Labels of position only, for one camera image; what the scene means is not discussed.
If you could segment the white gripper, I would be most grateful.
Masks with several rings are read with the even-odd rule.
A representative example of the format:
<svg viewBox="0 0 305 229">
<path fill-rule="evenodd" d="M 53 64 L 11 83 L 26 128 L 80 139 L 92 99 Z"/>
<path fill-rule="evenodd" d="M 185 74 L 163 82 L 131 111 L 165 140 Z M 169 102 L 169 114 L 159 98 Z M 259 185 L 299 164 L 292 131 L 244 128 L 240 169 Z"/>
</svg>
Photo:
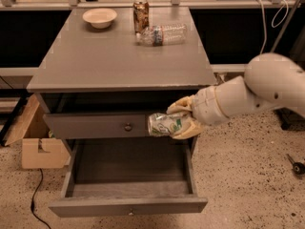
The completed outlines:
<svg viewBox="0 0 305 229">
<path fill-rule="evenodd" d="M 191 111 L 193 111 L 195 119 L 191 116 L 180 117 L 177 120 L 178 130 L 171 134 L 173 139 L 194 137 L 203 132 L 204 126 L 202 124 L 215 126 L 228 120 L 217 102 L 215 86 L 201 89 L 194 96 L 178 99 L 168 107 L 167 114 Z"/>
</svg>

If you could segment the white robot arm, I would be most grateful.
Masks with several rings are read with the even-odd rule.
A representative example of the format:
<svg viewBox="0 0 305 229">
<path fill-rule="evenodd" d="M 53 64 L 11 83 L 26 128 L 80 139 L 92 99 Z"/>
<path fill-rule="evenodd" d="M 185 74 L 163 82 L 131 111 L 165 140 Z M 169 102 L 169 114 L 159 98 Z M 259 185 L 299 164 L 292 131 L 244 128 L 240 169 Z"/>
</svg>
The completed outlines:
<svg viewBox="0 0 305 229">
<path fill-rule="evenodd" d="M 305 71 L 293 60 L 269 52 L 253 58 L 242 76 L 185 96 L 175 101 L 167 113 L 191 114 L 187 128 L 171 135 L 174 139 L 186 139 L 232 116 L 277 108 L 305 116 Z"/>
</svg>

